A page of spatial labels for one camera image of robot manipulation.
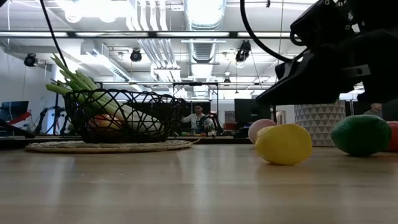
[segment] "black cable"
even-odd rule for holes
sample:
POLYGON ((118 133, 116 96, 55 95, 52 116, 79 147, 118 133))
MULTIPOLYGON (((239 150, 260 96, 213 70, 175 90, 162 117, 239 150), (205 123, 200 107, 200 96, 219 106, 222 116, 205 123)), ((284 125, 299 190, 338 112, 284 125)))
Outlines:
POLYGON ((55 38, 55 34, 54 34, 54 30, 52 29, 52 26, 51 26, 49 14, 47 13, 47 10, 45 9, 44 0, 40 0, 40 5, 42 6, 44 17, 45 17, 45 20, 47 21, 47 25, 49 26, 51 37, 52 37, 52 40, 55 43, 55 47, 57 48, 58 53, 60 54, 60 57, 61 57, 61 60, 62 60, 62 62, 64 64, 64 66, 66 66, 68 68, 67 62, 65 61, 65 58, 63 57, 61 48, 58 45, 57 39, 55 38))
POLYGON ((236 73, 236 92, 235 94, 239 93, 238 92, 238 63, 235 62, 235 73, 236 73))
POLYGON ((255 61, 255 59, 254 59, 254 54, 253 54, 252 51, 250 51, 250 53, 251 53, 251 58, 253 59, 254 69, 256 69, 257 78, 259 79, 260 88, 261 88, 261 90, 262 90, 260 75, 259 75, 259 72, 257 71, 257 66, 256 66, 256 61, 255 61))
POLYGON ((244 7, 244 1, 245 0, 240 0, 241 1, 241 17, 242 21, 244 24, 244 27, 246 28, 247 32, 249 33, 250 37, 253 39, 253 41, 265 52, 269 53, 271 56, 275 57, 276 59, 279 59, 283 62, 291 62, 292 59, 289 59, 287 57, 283 57, 280 54, 276 53, 275 51, 271 50, 269 47, 265 46, 259 39, 258 37, 254 34, 253 30, 251 29, 249 22, 248 22, 248 17, 246 15, 246 10, 244 7))

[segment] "black wire basket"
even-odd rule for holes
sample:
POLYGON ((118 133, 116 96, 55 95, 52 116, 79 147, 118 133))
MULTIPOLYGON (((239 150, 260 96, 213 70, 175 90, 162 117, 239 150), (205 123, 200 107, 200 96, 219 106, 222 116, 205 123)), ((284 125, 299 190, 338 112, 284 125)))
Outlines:
POLYGON ((75 131, 87 143, 164 142, 187 107, 170 95, 127 90, 73 91, 64 99, 75 131))

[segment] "yellow egg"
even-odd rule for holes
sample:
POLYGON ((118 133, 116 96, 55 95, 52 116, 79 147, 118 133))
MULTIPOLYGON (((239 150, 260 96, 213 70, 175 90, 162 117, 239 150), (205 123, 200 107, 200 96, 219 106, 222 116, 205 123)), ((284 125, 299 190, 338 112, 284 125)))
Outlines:
POLYGON ((258 131, 255 148, 271 164, 292 166, 311 156, 312 140, 305 128, 282 124, 258 131))

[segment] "computer monitor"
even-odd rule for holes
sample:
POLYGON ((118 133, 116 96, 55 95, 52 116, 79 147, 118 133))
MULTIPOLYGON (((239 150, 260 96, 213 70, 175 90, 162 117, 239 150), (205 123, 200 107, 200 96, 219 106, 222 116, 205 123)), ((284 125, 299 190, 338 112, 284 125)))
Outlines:
POLYGON ((235 121, 239 128, 259 119, 271 119, 269 105, 257 104, 256 100, 251 99, 235 99, 235 121))
POLYGON ((27 112, 29 101, 3 102, 0 108, 0 118, 5 121, 18 118, 27 112))

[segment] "wire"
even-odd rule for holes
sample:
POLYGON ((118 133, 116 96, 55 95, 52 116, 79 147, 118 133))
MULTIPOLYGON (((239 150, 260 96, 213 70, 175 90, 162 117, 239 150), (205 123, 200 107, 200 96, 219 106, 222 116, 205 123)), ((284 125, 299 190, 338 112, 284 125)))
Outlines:
POLYGON ((258 39, 258 37, 254 34, 253 30, 251 29, 249 22, 248 22, 248 17, 246 15, 246 10, 244 7, 244 1, 245 0, 240 0, 241 3, 241 17, 242 21, 244 24, 244 27, 246 28, 247 32, 249 33, 250 37, 253 39, 253 41, 265 52, 269 53, 271 56, 275 57, 276 59, 279 59, 283 62, 291 62, 292 59, 289 59, 287 57, 281 56, 280 54, 276 53, 275 51, 271 50, 269 47, 265 46, 261 40, 258 39))
POLYGON ((251 53, 251 58, 253 59, 254 69, 256 69, 257 78, 259 79, 260 88, 261 88, 261 91, 262 91, 262 85, 261 85, 260 75, 259 75, 259 72, 257 71, 256 61, 254 60, 254 54, 253 54, 252 51, 250 51, 250 53, 251 53))
POLYGON ((11 113, 11 104, 12 104, 12 102, 10 102, 10 105, 8 107, 8 112, 10 113, 10 117, 11 117, 11 121, 12 121, 14 118, 12 117, 12 113, 11 113))
POLYGON ((25 99, 25 83, 26 83, 26 66, 25 66, 24 84, 22 85, 22 99, 25 99))
POLYGON ((44 61, 44 80, 47 78, 47 62, 44 61))
POLYGON ((282 47, 282 29, 283 29, 283 24, 284 24, 284 4, 285 1, 282 0, 282 12, 280 13, 280 36, 279 36, 279 48, 278 48, 278 54, 280 55, 280 48, 282 47))
POLYGON ((58 53, 60 54, 60 57, 61 57, 61 60, 62 60, 62 62, 64 64, 64 66, 68 68, 67 61, 63 57, 61 48, 60 48, 60 46, 58 45, 58 42, 57 42, 57 38, 55 38, 55 34, 54 34, 54 30, 52 29, 52 26, 51 26, 49 14, 47 13, 47 10, 45 8, 44 0, 40 0, 40 4, 41 4, 42 9, 43 9, 45 20, 47 21, 47 25, 49 26, 49 29, 50 29, 50 32, 51 32, 51 37, 52 37, 52 40, 54 41, 55 47, 57 48, 58 53))

